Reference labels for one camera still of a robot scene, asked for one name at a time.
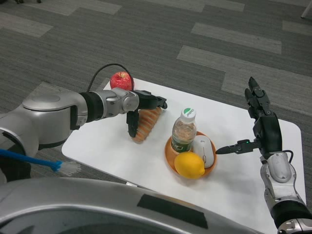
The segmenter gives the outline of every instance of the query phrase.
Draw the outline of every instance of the bread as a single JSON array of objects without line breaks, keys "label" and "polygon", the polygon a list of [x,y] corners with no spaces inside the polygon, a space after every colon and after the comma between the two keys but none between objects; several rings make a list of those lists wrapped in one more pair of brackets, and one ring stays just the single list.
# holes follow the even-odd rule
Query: bread
[{"label": "bread", "polygon": [[137,142],[142,142],[146,139],[146,137],[156,124],[161,114],[161,108],[157,107],[156,109],[153,110],[140,110],[138,114],[139,119],[136,137],[132,139]]}]

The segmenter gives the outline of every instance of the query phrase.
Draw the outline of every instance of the yellow lemon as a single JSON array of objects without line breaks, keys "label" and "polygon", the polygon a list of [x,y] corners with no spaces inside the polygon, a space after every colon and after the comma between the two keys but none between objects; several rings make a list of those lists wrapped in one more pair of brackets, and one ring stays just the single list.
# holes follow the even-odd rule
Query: yellow lemon
[{"label": "yellow lemon", "polygon": [[205,163],[199,155],[183,152],[175,157],[175,169],[185,178],[198,179],[205,173]]}]

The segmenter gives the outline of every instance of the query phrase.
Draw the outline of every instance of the white mouse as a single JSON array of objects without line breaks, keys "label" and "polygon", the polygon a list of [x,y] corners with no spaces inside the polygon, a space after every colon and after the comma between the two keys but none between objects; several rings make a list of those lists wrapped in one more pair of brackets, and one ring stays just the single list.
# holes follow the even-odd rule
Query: white mouse
[{"label": "white mouse", "polygon": [[205,168],[213,165],[215,161],[214,152],[208,137],[203,135],[195,136],[193,141],[193,152],[203,159]]}]

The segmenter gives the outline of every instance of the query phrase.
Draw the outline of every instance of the gray carpet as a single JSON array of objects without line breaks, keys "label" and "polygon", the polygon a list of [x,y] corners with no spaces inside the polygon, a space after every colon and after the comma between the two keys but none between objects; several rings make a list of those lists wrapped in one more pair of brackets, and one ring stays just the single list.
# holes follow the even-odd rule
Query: gray carpet
[{"label": "gray carpet", "polygon": [[[0,5],[0,112],[31,95],[85,91],[109,62],[138,79],[241,108],[253,76],[279,118],[302,131],[312,207],[312,11],[300,18],[309,0],[42,1]],[[101,72],[93,89],[118,70]],[[64,159],[60,147],[38,157]],[[32,177],[41,176],[56,175],[34,166]],[[124,182],[86,166],[77,177]]]}]

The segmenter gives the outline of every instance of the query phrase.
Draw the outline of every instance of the bowl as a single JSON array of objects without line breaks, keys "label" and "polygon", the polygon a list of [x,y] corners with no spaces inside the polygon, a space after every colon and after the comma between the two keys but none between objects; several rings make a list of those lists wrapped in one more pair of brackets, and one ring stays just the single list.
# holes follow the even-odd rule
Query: bowl
[{"label": "bowl", "polygon": [[[197,136],[198,135],[204,135],[204,136],[208,137],[207,135],[205,135],[205,134],[203,134],[201,132],[197,132],[196,135]],[[213,152],[214,152],[214,163],[213,163],[213,165],[211,167],[205,168],[205,173],[200,178],[202,178],[204,176],[207,176],[215,168],[215,165],[216,165],[217,156],[216,156],[216,153],[215,153],[216,152],[215,144],[211,141],[211,139],[210,139],[210,142],[211,142],[211,145],[212,145],[212,148],[213,148]],[[176,168],[175,168],[175,158],[176,158],[176,156],[178,154],[179,153],[174,151],[173,148],[171,147],[171,137],[170,137],[167,140],[167,143],[166,143],[166,146],[165,146],[165,160],[167,161],[167,163],[170,166],[170,168],[180,176],[180,174],[176,171]]]}]

